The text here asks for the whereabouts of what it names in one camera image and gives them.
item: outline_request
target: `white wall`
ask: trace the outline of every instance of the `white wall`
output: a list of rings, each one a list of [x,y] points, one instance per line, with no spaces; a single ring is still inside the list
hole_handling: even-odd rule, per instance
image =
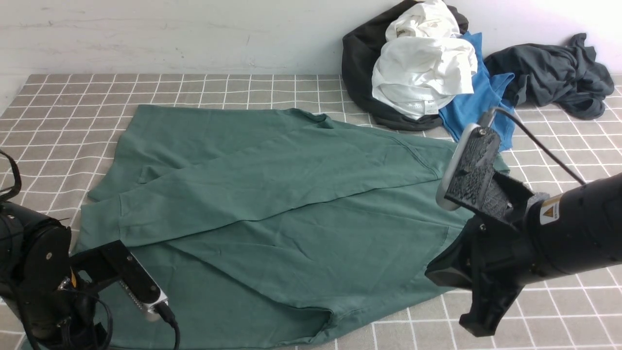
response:
[[[485,53],[580,31],[622,72],[619,0],[447,0]],[[396,0],[3,0],[0,74],[338,73],[341,37]]]

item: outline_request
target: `black strap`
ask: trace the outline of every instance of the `black strap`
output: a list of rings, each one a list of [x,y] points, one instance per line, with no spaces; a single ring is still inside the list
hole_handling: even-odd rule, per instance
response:
[[[17,167],[17,163],[15,162],[15,159],[13,159],[10,155],[3,152],[1,149],[0,149],[0,154],[5,156],[9,160],[9,163],[11,164],[11,171],[13,172],[13,178],[15,179],[15,182],[12,187],[8,187],[0,191],[0,193],[2,193],[6,190],[9,190],[9,192],[5,194],[0,194],[0,204],[1,204],[15,197],[16,195],[19,194],[20,191],[22,191],[22,177],[19,174],[19,168]]]

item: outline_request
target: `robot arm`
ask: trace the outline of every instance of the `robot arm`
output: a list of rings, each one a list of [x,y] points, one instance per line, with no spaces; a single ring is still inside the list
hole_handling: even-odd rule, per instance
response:
[[[622,263],[622,174],[551,198],[535,194],[493,169],[500,140],[492,112],[483,119],[462,135],[437,194],[441,207],[475,216],[425,273],[473,292],[460,324],[478,337],[494,335],[528,283]]]
[[[21,190],[21,179],[16,162],[0,154],[15,177],[14,185],[0,192],[0,296],[22,321],[34,350],[38,344],[50,350],[107,349],[112,315],[107,330],[93,318],[96,302],[102,303],[98,293],[115,282],[148,320],[161,315],[171,324],[178,348],[179,328],[166,294],[128,248],[117,240],[69,256],[69,227],[8,201]]]

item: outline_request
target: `pile of clothes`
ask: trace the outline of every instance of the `pile of clothes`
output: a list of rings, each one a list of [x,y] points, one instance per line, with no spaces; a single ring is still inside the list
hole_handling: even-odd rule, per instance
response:
[[[556,103],[594,119],[614,91],[607,68],[585,46],[524,44],[482,55],[482,34],[441,0],[405,0],[343,38],[342,72],[352,100],[380,125],[422,131],[443,124],[458,140],[492,107]],[[500,150],[512,147],[514,124],[496,118]]]

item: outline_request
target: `blue t-shirt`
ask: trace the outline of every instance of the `blue t-shirt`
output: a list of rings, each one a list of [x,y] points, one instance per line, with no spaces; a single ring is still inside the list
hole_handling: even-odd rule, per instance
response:
[[[470,42],[477,55],[477,73],[473,76],[474,93],[457,95],[451,103],[439,111],[443,124],[451,136],[458,141],[467,124],[477,123],[481,115],[493,107],[504,108],[514,113],[514,108],[502,99],[506,87],[514,78],[513,73],[490,76],[481,54],[481,33],[466,32],[462,39]],[[512,148],[514,123],[505,116],[498,115],[492,128],[501,137],[499,151]]]

